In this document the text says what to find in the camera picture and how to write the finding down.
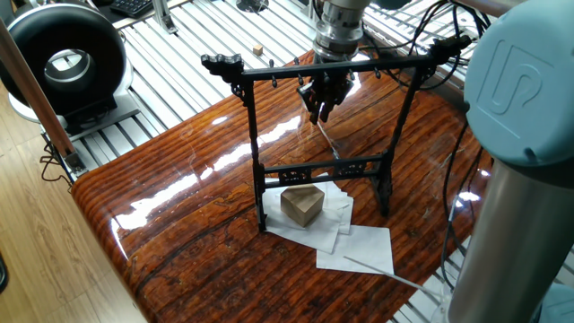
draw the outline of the keyboard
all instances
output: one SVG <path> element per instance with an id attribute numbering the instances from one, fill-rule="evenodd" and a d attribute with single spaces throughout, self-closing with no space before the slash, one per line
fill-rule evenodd
<path id="1" fill-rule="evenodd" d="M 153 8 L 152 0 L 114 0 L 109 9 L 131 18 L 139 18 Z"/>

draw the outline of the gray cylinder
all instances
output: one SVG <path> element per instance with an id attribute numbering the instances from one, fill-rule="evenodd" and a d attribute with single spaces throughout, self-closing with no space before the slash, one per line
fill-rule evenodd
<path id="1" fill-rule="evenodd" d="M 528 323 L 574 243 L 574 190 L 497 161 L 449 323 Z"/>

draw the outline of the paper sheet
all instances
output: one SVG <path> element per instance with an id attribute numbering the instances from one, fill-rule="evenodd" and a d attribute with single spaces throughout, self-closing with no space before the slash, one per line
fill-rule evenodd
<path id="1" fill-rule="evenodd" d="M 317 183 L 325 192 L 323 211 L 306 228 L 301 228 L 281 211 L 281 193 L 286 188 L 270 188 L 263 194 L 263 208 L 267 214 L 267 230 L 302 245 L 333 252 L 337 233 L 349 233 L 352 217 L 352 197 L 333 182 Z"/>
<path id="2" fill-rule="evenodd" d="M 337 236 L 333 254 L 317 251 L 317 268 L 381 275 L 343 256 L 360 260 L 390 274 L 395 273 L 388 228 L 352 225 L 349 235 L 339 234 Z"/>

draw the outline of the resin wood tabletop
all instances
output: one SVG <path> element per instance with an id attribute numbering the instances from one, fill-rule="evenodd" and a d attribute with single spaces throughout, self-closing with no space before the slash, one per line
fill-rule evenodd
<path id="1" fill-rule="evenodd" d="M 297 79 L 279 81 L 277 89 L 256 84 L 265 166 L 331 160 L 332 146 L 341 158 L 388 146 L 404 99 L 390 78 L 357 74 L 352 92 L 323 125 L 326 135 L 308 122 L 297 86 Z M 354 198 L 352 224 L 390 228 L 396 274 L 420 284 L 439 267 L 442 182 L 463 123 L 462 113 L 437 95 L 417 93 L 396 150 L 387 218 L 367 179 L 336 182 Z M 467 134 L 451 195 L 478 148 Z M 314 249 L 258 231 L 250 153 L 248 114 L 232 96 L 74 184 L 74 200 L 146 317 L 169 323 L 390 319 L 413 288 L 382 275 L 316 269 Z M 459 216 L 455 227 L 464 239 L 470 216 Z"/>

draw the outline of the small wooden cube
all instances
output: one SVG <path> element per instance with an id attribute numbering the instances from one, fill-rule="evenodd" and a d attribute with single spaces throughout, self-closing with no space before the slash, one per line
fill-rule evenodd
<path id="1" fill-rule="evenodd" d="M 263 55 L 263 45 L 255 45 L 253 47 L 253 54 L 257 55 L 257 56 L 261 56 Z"/>
<path id="2" fill-rule="evenodd" d="M 325 193 L 315 185 L 298 185 L 281 193 L 281 211 L 298 225 L 305 227 L 321 210 Z"/>

